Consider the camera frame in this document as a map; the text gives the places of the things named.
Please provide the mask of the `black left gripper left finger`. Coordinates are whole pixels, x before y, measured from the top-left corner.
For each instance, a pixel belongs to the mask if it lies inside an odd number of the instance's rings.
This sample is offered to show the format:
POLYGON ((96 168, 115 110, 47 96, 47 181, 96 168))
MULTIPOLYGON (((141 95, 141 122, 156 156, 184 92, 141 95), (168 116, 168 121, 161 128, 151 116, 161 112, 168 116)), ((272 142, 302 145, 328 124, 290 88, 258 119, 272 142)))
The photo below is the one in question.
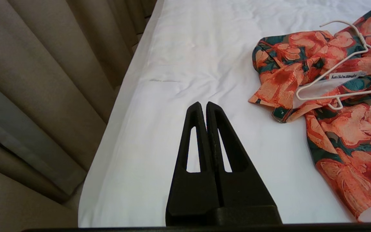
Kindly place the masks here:
POLYGON ((202 106, 188 107, 166 205, 167 226, 207 226, 209 211, 219 207, 211 149, 202 106), (191 130, 196 129, 200 172, 187 172, 191 130))

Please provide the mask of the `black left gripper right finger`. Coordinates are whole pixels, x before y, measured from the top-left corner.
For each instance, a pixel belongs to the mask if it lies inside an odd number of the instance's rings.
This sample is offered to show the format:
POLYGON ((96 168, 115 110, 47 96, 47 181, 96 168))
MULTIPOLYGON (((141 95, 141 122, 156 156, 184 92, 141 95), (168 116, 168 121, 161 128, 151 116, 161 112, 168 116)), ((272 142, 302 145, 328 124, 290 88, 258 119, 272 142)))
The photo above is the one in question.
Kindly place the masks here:
POLYGON ((207 133, 219 207, 207 214, 216 226, 281 225, 271 194, 224 110, 208 102, 207 133))

